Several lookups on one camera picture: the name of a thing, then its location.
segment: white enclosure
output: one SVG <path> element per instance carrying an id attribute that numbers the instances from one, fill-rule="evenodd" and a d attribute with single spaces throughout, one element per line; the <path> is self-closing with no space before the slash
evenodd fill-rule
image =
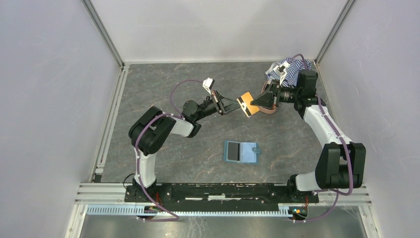
<path id="1" fill-rule="evenodd" d="M 93 0 L 122 59 L 315 59 L 345 0 Z"/>
<path id="2" fill-rule="evenodd" d="M 0 12 L 0 237 L 63 237 L 119 66 L 80 1 Z"/>
<path id="3" fill-rule="evenodd" d="M 415 0 L 357 1 L 320 64 L 340 127 L 367 148 L 364 180 L 391 238 L 418 237 L 419 12 Z"/>
<path id="4" fill-rule="evenodd" d="M 75 234 L 124 65 L 296 53 L 317 59 L 337 124 L 367 148 L 368 237 L 417 237 L 419 1 L 5 0 L 0 12 L 0 237 Z"/>

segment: white connector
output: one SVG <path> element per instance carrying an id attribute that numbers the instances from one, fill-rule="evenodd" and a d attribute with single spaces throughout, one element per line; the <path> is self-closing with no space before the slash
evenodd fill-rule
<path id="1" fill-rule="evenodd" d="M 211 88 L 213 87 L 214 80 L 212 78 L 207 78 L 203 81 L 203 88 L 210 93 L 211 95 Z"/>
<path id="2" fill-rule="evenodd" d="M 282 64 L 275 62 L 271 67 L 265 72 L 269 79 L 276 79 L 280 81 L 280 85 L 283 83 L 287 75 L 287 68 L 290 67 L 290 64 L 285 61 Z"/>

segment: orange card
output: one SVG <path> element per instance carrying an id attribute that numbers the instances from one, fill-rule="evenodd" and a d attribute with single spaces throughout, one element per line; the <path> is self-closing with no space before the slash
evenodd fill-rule
<path id="1" fill-rule="evenodd" d="M 259 112 L 260 109 L 257 106 L 252 106 L 251 101 L 253 100 L 250 92 L 246 92 L 244 95 L 236 99 L 241 105 L 241 109 L 245 112 L 247 117 L 254 115 L 255 113 Z"/>

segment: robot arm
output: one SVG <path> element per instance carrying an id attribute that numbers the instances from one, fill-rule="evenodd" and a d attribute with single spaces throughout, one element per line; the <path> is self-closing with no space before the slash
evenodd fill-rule
<path id="1" fill-rule="evenodd" d="M 145 188 L 150 187 L 155 181 L 155 162 L 156 152 L 162 147 L 169 134 L 181 135 L 184 137 L 194 137 L 201 128 L 197 123 L 207 116 L 214 113 L 225 115 L 237 108 L 239 104 L 236 101 L 226 99 L 218 91 L 210 91 L 213 83 L 204 84 L 203 87 L 209 91 L 211 96 L 198 104 L 193 100 L 184 104 L 183 117 L 161 117 L 152 124 L 154 128 L 148 128 L 139 141 L 140 154 L 136 152 L 136 162 L 139 161 L 141 180 Z M 131 138 L 131 144 L 135 146 L 137 137 L 140 135 L 146 125 L 156 116 L 163 114 L 162 110 L 157 107 L 151 107 L 149 110 L 130 128 L 128 136 Z M 138 171 L 134 179 L 137 184 L 139 182 Z"/>
<path id="2" fill-rule="evenodd" d="M 281 87 L 280 80 L 274 80 L 265 91 L 256 97 L 251 105 L 275 109 L 279 102 L 293 103 L 294 109 L 309 124 L 323 147 L 316 169 L 313 172 L 291 176 L 289 185 L 298 191 L 313 191 L 330 188 L 349 188 L 349 171 L 344 146 L 349 150 L 352 167 L 353 187 L 362 185 L 366 149 L 361 143 L 353 143 L 337 126 L 328 113 L 322 99 L 316 96 L 318 73 L 311 70 L 299 72 L 295 88 Z"/>
<path id="3" fill-rule="evenodd" d="M 313 172 L 291 176 L 288 185 L 292 190 L 312 191 L 330 188 L 349 188 L 347 165 L 340 164 L 340 161 L 343 161 L 342 159 L 346 159 L 344 146 L 347 146 L 349 150 L 353 188 L 358 188 L 362 185 L 363 181 L 366 149 L 363 144 L 353 143 L 351 139 L 343 134 L 329 115 L 324 101 L 319 99 L 323 109 L 321 110 L 315 88 L 317 77 L 318 74 L 314 71 L 301 70 L 296 88 L 281 87 L 279 80 L 273 80 L 267 85 L 265 91 L 251 102 L 251 105 L 273 109 L 278 107 L 279 102 L 293 103 L 295 110 L 310 125 L 323 147 L 318 164 Z M 205 85 L 209 88 L 212 87 L 212 83 L 203 83 L 203 86 Z M 140 174 L 145 187 L 151 186 L 156 181 L 156 152 L 161 148 L 169 134 L 178 134 L 190 138 L 194 137 L 201 128 L 201 125 L 197 123 L 198 120 L 214 113 L 224 115 L 240 107 L 235 101 L 224 98 L 217 91 L 210 91 L 210 94 L 211 96 L 208 96 L 201 104 L 192 100 L 187 101 L 183 107 L 183 119 L 162 117 L 152 124 L 154 129 L 148 128 L 146 130 L 139 143 L 141 154 L 137 155 L 137 158 L 140 156 Z M 162 110 L 151 107 L 131 127 L 129 137 L 133 146 L 145 126 L 153 118 L 162 113 Z M 335 128 L 331 127 L 327 119 L 331 121 Z M 340 136 L 336 135 L 334 129 L 337 130 Z M 342 144 L 339 137 L 344 139 L 345 145 Z M 139 183 L 137 174 L 135 180 L 136 183 Z"/>

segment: gray tabletop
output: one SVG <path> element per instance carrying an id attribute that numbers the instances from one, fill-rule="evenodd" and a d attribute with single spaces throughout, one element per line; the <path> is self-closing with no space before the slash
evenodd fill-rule
<path id="1" fill-rule="evenodd" d="M 128 130 L 151 106 L 175 113 L 169 103 L 173 86 L 186 79 L 215 80 L 213 89 L 237 98 L 249 91 L 254 97 L 265 82 L 272 62 L 133 64 L 125 83 L 102 182 L 122 182 L 135 171 L 135 156 Z M 325 91 L 318 79 L 318 93 Z M 200 83 L 177 88 L 176 105 L 202 102 L 208 93 Z M 292 104 L 281 104 L 276 113 L 247 118 L 241 110 L 202 119 L 194 138 L 170 135 L 157 153 L 158 182 L 286 182 L 293 174 L 315 169 L 321 146 L 312 129 Z M 257 142 L 262 151 L 258 165 L 226 163 L 225 140 Z"/>

